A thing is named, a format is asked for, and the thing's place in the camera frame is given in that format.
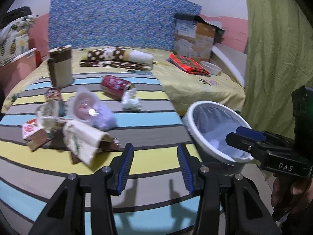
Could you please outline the right hand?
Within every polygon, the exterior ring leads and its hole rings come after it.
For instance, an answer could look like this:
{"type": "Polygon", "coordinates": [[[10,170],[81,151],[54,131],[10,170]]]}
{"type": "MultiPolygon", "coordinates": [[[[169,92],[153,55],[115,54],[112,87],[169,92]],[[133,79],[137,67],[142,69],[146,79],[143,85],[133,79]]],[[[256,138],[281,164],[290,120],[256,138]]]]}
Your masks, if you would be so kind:
{"type": "Polygon", "coordinates": [[[312,178],[291,178],[275,174],[271,205],[275,211],[294,214],[306,209],[312,202],[312,178]]]}

